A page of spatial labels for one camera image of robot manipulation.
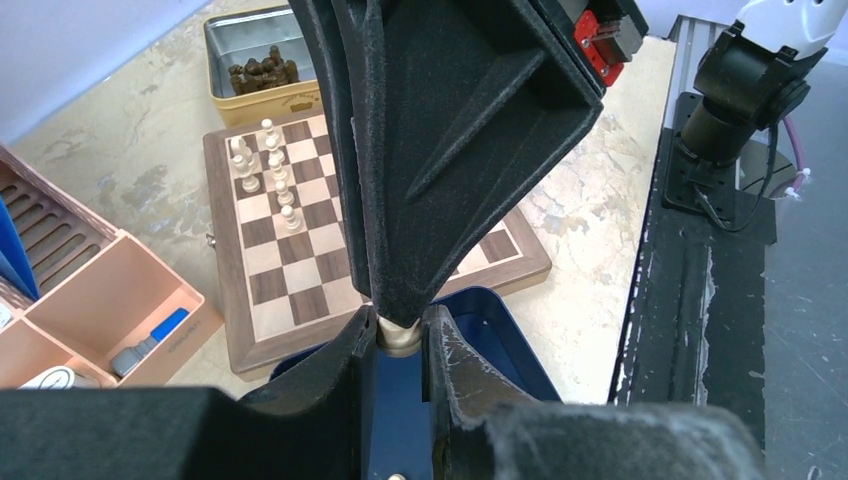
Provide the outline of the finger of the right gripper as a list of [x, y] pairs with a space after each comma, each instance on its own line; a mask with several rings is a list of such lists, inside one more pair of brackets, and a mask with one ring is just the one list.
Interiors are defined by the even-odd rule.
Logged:
[[289, 2], [306, 41], [320, 87], [338, 183], [354, 288], [371, 296], [351, 84], [339, 23], [330, 0]]

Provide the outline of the light chess piece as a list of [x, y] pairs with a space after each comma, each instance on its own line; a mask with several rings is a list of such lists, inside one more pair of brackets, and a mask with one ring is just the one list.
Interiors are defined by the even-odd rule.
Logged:
[[247, 140], [242, 136], [234, 136], [229, 139], [230, 153], [232, 156], [240, 155], [246, 162], [251, 173], [258, 171], [257, 157]]
[[264, 134], [262, 140], [266, 149], [269, 151], [278, 149], [282, 142], [280, 129], [276, 127], [270, 118], [263, 119], [261, 121], [261, 127]]
[[272, 177], [275, 180], [274, 188], [278, 204], [281, 207], [291, 206], [295, 202], [295, 196], [290, 190], [289, 174], [283, 169], [280, 173], [274, 173]]
[[251, 173], [246, 162], [240, 155], [233, 156], [231, 159], [233, 168], [241, 180], [242, 189], [246, 193], [256, 192], [260, 187], [260, 182], [254, 173]]
[[279, 142], [272, 138], [267, 138], [266, 147], [269, 151], [268, 163], [271, 170], [272, 178], [275, 181], [287, 181], [289, 174], [283, 165], [284, 161], [286, 160], [286, 155], [285, 152], [282, 150]]
[[287, 232], [299, 232], [304, 226], [301, 210], [294, 208], [292, 205], [282, 206], [281, 216]]

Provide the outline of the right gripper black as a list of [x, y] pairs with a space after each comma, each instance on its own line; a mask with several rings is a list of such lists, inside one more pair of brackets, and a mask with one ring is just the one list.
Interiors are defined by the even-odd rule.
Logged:
[[590, 131], [649, 25], [634, 0], [337, 1], [370, 296], [409, 326]]

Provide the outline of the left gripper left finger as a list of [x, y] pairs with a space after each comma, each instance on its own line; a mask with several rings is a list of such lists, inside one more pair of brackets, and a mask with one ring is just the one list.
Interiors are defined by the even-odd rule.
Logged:
[[359, 479], [368, 462], [376, 320], [241, 398], [211, 387], [6, 390], [5, 479]]

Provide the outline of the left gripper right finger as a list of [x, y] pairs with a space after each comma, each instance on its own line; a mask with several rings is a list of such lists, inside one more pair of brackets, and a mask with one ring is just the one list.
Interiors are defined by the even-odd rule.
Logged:
[[449, 310], [421, 318], [436, 479], [764, 479], [729, 411], [679, 403], [540, 401], [462, 337]]

